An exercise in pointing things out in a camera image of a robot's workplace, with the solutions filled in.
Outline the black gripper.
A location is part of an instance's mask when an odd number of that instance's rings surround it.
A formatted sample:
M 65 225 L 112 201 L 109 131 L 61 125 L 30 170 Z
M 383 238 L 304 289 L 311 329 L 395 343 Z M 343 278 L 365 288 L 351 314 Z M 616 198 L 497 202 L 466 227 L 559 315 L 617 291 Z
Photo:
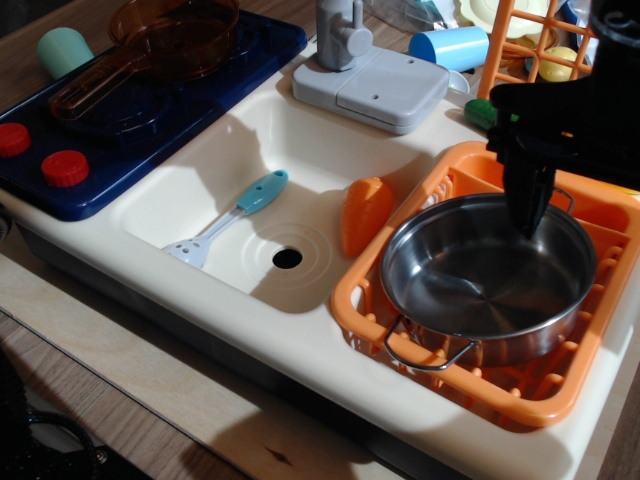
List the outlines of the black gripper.
M 639 4 L 594 1 L 590 26 L 598 47 L 590 75 L 557 84 L 499 85 L 489 148 L 503 165 L 514 227 L 537 230 L 562 170 L 639 187 Z

